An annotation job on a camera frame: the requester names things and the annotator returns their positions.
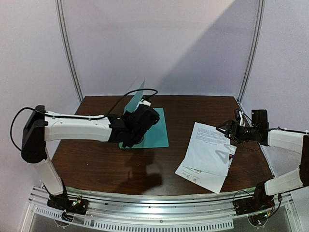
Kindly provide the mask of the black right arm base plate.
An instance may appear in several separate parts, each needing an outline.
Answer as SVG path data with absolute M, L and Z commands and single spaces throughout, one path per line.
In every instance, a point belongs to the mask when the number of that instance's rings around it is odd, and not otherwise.
M 233 199 L 232 204 L 236 211 L 236 215 L 245 215 L 254 212 L 260 212 L 275 206 L 274 196 L 255 197 Z

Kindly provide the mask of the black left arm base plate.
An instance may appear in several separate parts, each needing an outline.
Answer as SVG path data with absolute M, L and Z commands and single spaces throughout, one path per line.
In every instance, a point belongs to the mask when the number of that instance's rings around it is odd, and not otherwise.
M 81 196 L 71 200 L 67 194 L 62 193 L 60 195 L 50 195 L 47 206 L 67 213 L 85 215 L 88 210 L 89 200 Z

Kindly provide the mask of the white printed text sheets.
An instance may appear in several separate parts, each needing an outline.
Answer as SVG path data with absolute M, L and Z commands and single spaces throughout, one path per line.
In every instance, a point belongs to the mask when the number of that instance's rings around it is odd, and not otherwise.
M 183 166 L 218 176 L 227 176 L 230 140 L 215 127 L 195 123 Z

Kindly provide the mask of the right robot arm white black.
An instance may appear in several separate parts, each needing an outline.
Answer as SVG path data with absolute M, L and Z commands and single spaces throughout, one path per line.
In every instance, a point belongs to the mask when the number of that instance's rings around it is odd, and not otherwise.
M 309 133 L 303 131 L 269 128 L 266 109 L 252 110 L 251 125 L 245 125 L 245 114 L 235 110 L 235 120 L 216 127 L 229 140 L 241 144 L 255 141 L 260 145 L 285 149 L 301 156 L 299 167 L 277 178 L 260 182 L 246 203 L 238 201 L 235 207 L 259 211 L 270 206 L 274 195 L 307 187 L 309 185 Z

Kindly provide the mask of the teal file folder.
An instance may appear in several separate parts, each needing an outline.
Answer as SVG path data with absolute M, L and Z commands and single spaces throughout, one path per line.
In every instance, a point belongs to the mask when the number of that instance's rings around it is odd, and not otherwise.
M 141 101 L 144 91 L 138 91 L 134 94 L 132 99 L 125 105 L 124 113 L 126 111 L 132 112 L 137 104 Z M 143 140 L 133 145 L 131 149 L 150 149 L 150 148 L 166 148 L 169 147 L 168 132 L 165 121 L 165 112 L 163 108 L 155 108 L 159 113 L 159 121 L 151 126 L 151 128 L 145 133 Z

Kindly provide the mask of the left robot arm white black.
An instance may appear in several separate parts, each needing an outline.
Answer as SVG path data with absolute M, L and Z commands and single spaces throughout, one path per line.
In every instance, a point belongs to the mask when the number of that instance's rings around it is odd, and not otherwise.
M 47 152 L 46 142 L 55 140 L 94 140 L 121 143 L 123 147 L 139 144 L 146 132 L 160 120 L 152 107 L 140 104 L 123 115 L 73 116 L 47 112 L 43 105 L 32 110 L 24 129 L 21 156 L 35 168 L 53 202 L 62 210 L 72 205 L 65 185 Z

